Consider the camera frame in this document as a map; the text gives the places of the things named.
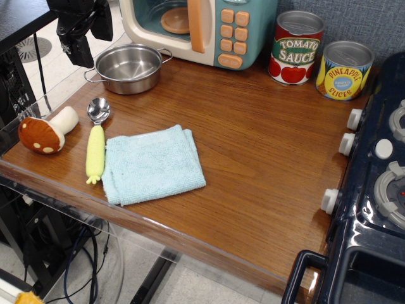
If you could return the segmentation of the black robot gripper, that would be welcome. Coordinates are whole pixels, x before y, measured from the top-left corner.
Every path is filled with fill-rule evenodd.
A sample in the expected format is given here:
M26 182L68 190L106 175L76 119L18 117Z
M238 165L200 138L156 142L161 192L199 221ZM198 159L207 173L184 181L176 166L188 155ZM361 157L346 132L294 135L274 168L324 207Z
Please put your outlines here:
M112 41L113 23L107 1L47 1L47 5L58 17L58 35L85 35L90 30L96 39ZM94 66L86 36L69 37L66 54L73 65Z

